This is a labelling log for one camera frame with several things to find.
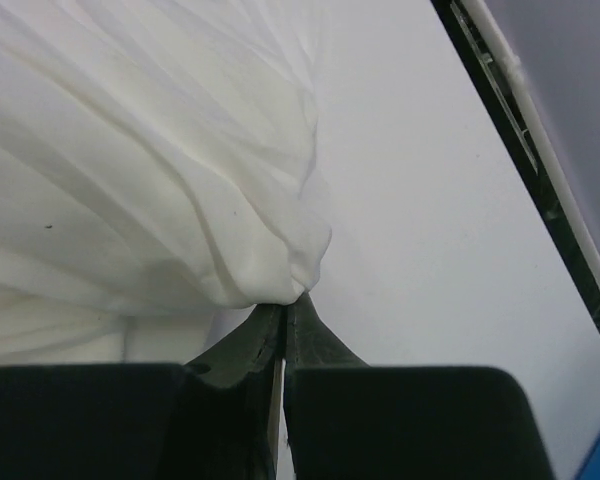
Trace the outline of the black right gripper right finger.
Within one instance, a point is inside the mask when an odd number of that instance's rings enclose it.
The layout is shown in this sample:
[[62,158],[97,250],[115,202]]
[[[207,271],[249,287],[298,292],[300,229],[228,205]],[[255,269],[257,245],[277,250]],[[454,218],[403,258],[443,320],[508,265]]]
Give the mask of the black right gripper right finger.
[[285,310],[284,413],[299,479],[550,479],[529,401],[486,366],[372,367],[302,296]]

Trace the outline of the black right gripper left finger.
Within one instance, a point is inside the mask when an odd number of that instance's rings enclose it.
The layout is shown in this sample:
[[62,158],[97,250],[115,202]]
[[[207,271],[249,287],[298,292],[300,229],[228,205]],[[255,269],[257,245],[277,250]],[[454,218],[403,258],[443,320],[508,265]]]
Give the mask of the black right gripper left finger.
[[272,479],[283,310],[185,364],[0,367],[0,479]]

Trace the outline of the white ruffled skirt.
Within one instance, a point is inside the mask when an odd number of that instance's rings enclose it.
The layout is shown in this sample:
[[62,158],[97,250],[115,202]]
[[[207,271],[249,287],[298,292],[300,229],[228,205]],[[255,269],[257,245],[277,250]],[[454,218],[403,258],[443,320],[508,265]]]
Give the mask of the white ruffled skirt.
[[0,1],[0,365],[184,361],[311,290],[318,1]]

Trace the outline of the aluminium rail frame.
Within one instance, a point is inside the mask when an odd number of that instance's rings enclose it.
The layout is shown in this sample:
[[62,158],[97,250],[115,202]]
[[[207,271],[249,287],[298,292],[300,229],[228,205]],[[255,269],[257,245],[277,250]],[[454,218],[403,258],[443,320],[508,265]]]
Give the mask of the aluminium rail frame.
[[434,7],[600,333],[600,1]]

